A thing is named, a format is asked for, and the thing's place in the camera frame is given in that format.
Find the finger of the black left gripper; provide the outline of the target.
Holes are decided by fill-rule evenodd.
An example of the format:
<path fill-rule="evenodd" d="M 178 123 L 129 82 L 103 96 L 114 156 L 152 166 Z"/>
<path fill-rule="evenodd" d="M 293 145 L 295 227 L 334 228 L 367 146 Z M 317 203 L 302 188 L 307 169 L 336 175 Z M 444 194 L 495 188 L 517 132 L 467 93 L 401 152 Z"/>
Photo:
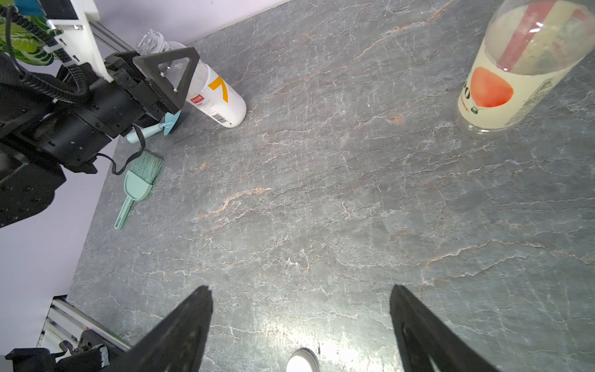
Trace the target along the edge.
<path fill-rule="evenodd" d="M 168 113 L 176 114 L 186 102 L 200 57 L 193 47 L 133 58 L 133 64 L 159 95 Z"/>

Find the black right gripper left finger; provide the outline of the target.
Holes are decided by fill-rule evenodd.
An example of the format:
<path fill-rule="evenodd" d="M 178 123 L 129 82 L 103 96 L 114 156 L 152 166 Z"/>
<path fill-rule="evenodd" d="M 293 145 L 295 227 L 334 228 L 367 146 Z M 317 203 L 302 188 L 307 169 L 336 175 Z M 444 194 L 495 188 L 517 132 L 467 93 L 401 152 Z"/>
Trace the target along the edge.
<path fill-rule="evenodd" d="M 200 286 L 105 370 L 199 371 L 212 313 L 212 291 Z"/>

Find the clear bottle yellow white label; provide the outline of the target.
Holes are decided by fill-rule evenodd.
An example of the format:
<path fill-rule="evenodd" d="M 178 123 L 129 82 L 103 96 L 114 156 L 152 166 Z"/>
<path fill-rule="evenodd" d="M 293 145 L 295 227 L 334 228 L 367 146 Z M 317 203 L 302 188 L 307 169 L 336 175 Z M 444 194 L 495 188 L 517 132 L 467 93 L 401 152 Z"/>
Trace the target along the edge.
<path fill-rule="evenodd" d="M 184 44 L 167 41 L 162 33 L 152 29 L 142 34 L 136 43 L 141 55 L 183 48 Z M 245 100 L 203 60 L 195 68 L 186 101 L 226 128 L 239 126 L 247 113 Z"/>

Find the clear bottle red cream label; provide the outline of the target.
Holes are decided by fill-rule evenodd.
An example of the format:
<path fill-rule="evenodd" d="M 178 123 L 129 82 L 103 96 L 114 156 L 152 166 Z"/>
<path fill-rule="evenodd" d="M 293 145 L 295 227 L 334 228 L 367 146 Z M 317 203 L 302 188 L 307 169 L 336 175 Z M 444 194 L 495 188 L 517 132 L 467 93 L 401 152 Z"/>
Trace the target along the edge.
<path fill-rule="evenodd" d="M 505 1 L 457 99 L 456 124 L 499 136 L 521 122 L 594 49 L 592 1 Z"/>

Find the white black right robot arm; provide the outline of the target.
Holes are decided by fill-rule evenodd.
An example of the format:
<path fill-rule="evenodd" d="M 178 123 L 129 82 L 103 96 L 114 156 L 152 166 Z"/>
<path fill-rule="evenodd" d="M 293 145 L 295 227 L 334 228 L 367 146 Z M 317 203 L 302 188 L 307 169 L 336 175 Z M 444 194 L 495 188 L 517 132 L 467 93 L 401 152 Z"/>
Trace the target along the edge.
<path fill-rule="evenodd" d="M 14 371 L 198 371 L 213 313 L 212 292 L 195 289 L 129 351 L 95 338 L 60 353 L 14 349 L 5 357 Z M 390 316 L 406 371 L 494 371 L 496 368 L 451 331 L 405 286 L 390 294 Z"/>

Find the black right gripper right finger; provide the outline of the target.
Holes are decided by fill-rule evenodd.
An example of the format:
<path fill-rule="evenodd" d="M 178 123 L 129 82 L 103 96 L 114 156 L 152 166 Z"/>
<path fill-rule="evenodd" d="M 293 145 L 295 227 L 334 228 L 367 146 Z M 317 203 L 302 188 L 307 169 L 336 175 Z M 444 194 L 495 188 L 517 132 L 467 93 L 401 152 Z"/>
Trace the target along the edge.
<path fill-rule="evenodd" d="M 390 316 L 405 371 L 495 371 L 405 286 L 390 294 Z"/>

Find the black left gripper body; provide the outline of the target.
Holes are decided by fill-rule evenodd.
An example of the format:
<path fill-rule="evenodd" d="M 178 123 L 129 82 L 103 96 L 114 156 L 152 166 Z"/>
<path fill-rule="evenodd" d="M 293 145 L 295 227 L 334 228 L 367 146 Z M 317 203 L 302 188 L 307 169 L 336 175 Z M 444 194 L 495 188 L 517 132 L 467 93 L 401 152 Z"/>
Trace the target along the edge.
<path fill-rule="evenodd" d="M 127 135 L 134 125 L 144 128 L 165 116 L 161 97 L 133 63 L 138 56 L 134 51 L 108 56 L 113 81 L 91 74 L 88 101 L 57 102 L 27 129 L 27 140 L 66 169 L 95 174 L 97 154 L 113 139 Z"/>

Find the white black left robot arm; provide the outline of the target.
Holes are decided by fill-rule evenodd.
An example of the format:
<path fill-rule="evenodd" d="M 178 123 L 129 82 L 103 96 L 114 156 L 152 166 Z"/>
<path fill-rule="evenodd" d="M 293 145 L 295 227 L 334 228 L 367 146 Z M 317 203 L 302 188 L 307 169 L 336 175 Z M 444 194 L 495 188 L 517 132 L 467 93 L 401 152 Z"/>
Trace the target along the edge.
<path fill-rule="evenodd" d="M 193 47 L 141 56 L 112 54 L 112 81 L 82 65 L 90 93 L 60 102 L 22 85 L 1 59 L 1 225 L 43 212 L 65 183 L 65 170 L 93 175 L 98 154 L 135 126 L 157 124 L 185 103 L 200 57 Z"/>

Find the white bottle cap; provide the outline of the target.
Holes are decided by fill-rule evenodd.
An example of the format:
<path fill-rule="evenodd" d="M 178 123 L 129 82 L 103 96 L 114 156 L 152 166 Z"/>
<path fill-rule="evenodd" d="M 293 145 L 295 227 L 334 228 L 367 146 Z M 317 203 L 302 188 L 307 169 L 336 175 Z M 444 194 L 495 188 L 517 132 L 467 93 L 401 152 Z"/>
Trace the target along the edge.
<path fill-rule="evenodd" d="M 319 362 L 315 354 L 308 348 L 301 348 L 289 357 L 286 372 L 319 372 Z"/>

